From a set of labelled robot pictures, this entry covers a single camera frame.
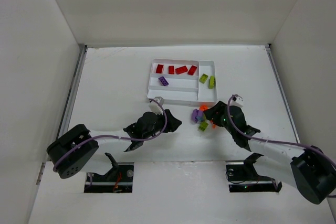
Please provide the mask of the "large purple rounded lego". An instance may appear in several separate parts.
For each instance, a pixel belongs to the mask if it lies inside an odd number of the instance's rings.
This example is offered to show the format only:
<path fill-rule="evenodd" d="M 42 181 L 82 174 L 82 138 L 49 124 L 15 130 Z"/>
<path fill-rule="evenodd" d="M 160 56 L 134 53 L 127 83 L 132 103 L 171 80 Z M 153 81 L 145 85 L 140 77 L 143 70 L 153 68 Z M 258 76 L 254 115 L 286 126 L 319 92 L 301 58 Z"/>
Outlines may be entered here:
<path fill-rule="evenodd" d="M 201 122 L 203 122 L 204 121 L 203 111 L 202 110 L 198 110 L 198 109 L 194 109 L 192 111 L 191 120 L 194 123 L 201 123 Z"/>

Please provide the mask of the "long green lego brick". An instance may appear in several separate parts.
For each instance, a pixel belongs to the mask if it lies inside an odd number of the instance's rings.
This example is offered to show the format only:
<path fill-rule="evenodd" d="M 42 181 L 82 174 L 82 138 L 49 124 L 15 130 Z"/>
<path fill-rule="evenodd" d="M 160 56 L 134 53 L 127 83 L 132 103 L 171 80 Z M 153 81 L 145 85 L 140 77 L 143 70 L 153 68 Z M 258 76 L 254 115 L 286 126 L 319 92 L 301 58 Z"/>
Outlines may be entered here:
<path fill-rule="evenodd" d="M 215 87 L 215 76 L 210 76 L 208 82 L 208 88 L 213 89 Z"/>

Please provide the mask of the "small purple lego brick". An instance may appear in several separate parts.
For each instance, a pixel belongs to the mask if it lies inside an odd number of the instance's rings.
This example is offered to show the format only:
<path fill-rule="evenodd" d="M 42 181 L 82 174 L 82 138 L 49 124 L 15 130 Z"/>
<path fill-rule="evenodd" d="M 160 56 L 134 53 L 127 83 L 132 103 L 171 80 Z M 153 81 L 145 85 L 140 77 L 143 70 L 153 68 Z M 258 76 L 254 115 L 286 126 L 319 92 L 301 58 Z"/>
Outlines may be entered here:
<path fill-rule="evenodd" d="M 169 85 L 168 81 L 163 76 L 159 77 L 158 80 L 159 80 L 160 84 L 164 87 Z"/>

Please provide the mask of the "red square lego brick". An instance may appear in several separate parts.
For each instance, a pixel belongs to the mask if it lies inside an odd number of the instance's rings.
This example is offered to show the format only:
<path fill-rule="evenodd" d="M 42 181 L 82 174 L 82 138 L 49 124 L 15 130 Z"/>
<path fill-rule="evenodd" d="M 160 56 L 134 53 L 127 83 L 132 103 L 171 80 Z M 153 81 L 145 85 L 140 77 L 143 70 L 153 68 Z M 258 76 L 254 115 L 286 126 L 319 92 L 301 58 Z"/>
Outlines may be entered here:
<path fill-rule="evenodd" d="M 189 68 L 187 74 L 190 75 L 190 76 L 193 76 L 193 75 L 195 74 L 196 71 L 197 71 L 197 66 L 192 65 L 192 66 Z"/>

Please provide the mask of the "red long lego brick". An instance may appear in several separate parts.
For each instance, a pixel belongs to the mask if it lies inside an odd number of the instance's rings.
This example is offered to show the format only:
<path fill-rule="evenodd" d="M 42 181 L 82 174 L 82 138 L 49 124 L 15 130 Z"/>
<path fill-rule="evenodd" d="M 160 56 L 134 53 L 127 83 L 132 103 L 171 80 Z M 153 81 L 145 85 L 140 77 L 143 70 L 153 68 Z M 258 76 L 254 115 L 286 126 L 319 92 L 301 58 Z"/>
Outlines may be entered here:
<path fill-rule="evenodd" d="M 186 72 L 188 72 L 187 66 L 181 66 L 181 67 L 177 67 L 175 69 L 176 74 L 183 74 L 183 73 L 186 73 Z"/>

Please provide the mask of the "red curved lego brick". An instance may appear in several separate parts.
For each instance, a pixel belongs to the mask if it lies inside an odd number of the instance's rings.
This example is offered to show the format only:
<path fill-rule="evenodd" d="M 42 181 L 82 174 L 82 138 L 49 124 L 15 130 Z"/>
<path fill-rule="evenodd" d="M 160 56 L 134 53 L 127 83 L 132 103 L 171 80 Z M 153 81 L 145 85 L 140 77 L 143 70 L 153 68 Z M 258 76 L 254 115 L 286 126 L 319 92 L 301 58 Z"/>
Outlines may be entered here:
<path fill-rule="evenodd" d="M 175 74 L 175 67 L 174 66 L 169 66 L 168 67 L 168 74 Z"/>

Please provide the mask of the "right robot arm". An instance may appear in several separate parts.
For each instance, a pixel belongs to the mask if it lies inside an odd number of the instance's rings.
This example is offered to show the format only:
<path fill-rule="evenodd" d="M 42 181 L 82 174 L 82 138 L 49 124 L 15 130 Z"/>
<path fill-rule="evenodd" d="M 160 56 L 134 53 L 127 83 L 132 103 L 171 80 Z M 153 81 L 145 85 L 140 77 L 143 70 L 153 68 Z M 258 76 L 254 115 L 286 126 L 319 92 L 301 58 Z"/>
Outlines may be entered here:
<path fill-rule="evenodd" d="M 244 160 L 248 175 L 284 182 L 316 205 L 333 197 L 335 162 L 318 147 L 266 139 L 261 130 L 247 124 L 240 107 L 222 101 L 205 110 L 204 116 L 251 152 Z"/>

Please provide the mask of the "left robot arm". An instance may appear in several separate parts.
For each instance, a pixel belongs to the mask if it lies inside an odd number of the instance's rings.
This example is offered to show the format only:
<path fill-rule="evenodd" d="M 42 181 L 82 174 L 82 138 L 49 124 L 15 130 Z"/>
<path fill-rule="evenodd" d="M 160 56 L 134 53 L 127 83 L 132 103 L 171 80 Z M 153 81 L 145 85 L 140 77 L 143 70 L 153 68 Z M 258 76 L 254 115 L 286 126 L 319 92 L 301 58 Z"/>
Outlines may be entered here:
<path fill-rule="evenodd" d="M 47 154 L 54 164 L 54 172 L 61 179 L 77 174 L 92 158 L 99 148 L 99 140 L 107 139 L 130 140 L 126 152 L 133 151 L 158 134 L 173 133 L 182 125 L 169 109 L 164 114 L 145 112 L 136 122 L 123 128 L 118 133 L 102 134 L 92 137 L 90 130 L 84 124 L 78 124 L 56 139 L 47 147 Z"/>

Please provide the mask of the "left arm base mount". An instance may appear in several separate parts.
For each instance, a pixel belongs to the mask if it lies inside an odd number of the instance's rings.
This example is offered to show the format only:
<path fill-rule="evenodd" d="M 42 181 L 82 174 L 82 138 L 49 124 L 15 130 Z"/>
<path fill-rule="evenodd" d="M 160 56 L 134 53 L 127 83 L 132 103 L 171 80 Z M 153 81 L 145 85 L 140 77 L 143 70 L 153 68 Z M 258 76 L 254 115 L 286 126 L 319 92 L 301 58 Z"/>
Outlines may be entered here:
<path fill-rule="evenodd" d="M 134 163 L 118 163 L 110 153 L 105 156 L 110 169 L 103 175 L 87 173 L 84 193 L 132 193 Z"/>

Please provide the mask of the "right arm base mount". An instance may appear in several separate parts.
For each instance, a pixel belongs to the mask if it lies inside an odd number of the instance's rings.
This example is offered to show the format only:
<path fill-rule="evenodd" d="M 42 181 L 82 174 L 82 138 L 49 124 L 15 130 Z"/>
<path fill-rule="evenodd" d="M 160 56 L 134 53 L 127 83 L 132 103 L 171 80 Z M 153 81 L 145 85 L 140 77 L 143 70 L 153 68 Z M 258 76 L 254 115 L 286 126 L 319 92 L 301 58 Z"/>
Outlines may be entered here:
<path fill-rule="evenodd" d="M 267 176 L 259 175 L 254 164 L 262 157 L 252 153 L 243 161 L 230 161 L 226 163 L 225 176 L 228 181 L 230 193 L 279 193 L 282 182 Z"/>

